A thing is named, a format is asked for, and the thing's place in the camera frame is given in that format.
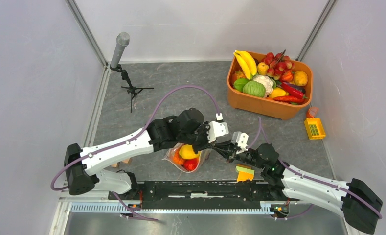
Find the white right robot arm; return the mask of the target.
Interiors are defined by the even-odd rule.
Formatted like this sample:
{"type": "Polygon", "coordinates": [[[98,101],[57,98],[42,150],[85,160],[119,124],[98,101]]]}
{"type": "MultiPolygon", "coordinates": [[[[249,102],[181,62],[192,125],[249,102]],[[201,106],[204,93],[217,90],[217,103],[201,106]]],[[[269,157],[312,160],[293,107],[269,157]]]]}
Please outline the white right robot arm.
{"type": "Polygon", "coordinates": [[[213,149],[228,162],[237,160],[262,170],[261,176],[269,184],[268,194],[274,200],[283,197],[302,200],[327,209],[353,228],[374,234],[383,202],[363,181],[350,182],[327,179],[303,171],[279,159],[272,144],[261,144],[257,149],[242,150],[229,141],[217,143],[213,149]]]}

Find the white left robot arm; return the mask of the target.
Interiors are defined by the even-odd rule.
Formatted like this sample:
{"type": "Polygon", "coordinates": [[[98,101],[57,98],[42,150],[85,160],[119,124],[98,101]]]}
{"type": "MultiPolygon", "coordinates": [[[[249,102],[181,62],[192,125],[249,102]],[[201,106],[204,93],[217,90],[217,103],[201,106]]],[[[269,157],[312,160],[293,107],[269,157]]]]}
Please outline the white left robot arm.
{"type": "Polygon", "coordinates": [[[117,174],[104,169],[124,159],[171,149],[178,143],[193,147],[193,152],[210,147],[212,122],[195,108],[178,116],[155,119],[123,138],[102,145],[67,147],[64,160],[67,189],[70,195],[81,195],[93,189],[114,191],[126,199],[138,196],[139,186],[132,173],[117,174]]]}

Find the yellow toy lemon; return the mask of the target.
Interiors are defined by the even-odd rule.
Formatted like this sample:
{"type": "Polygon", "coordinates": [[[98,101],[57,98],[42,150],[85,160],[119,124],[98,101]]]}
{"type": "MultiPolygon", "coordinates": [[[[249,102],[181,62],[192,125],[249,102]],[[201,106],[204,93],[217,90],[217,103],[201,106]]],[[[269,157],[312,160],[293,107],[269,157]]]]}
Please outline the yellow toy lemon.
{"type": "Polygon", "coordinates": [[[185,144],[180,148],[180,156],[185,160],[198,158],[200,156],[199,152],[195,152],[192,145],[185,144]]]}

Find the clear dotted zip top bag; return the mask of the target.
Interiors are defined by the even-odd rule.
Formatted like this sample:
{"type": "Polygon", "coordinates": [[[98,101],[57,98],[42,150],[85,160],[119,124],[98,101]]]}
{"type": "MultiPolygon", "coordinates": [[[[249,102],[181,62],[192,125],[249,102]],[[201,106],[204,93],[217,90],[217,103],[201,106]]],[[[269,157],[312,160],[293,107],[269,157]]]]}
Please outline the clear dotted zip top bag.
{"type": "Polygon", "coordinates": [[[205,149],[195,153],[192,145],[178,143],[168,150],[163,160],[170,162],[181,172],[193,173],[208,159],[210,152],[210,149],[205,149]]]}

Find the orange toy pumpkin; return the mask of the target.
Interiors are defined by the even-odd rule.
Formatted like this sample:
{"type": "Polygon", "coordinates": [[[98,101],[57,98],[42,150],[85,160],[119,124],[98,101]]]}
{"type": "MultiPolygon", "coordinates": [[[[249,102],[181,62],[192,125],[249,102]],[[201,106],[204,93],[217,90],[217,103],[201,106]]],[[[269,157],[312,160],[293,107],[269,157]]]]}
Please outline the orange toy pumpkin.
{"type": "Polygon", "coordinates": [[[185,159],[180,156],[180,149],[177,149],[172,158],[173,162],[177,165],[183,166],[185,159]]]}

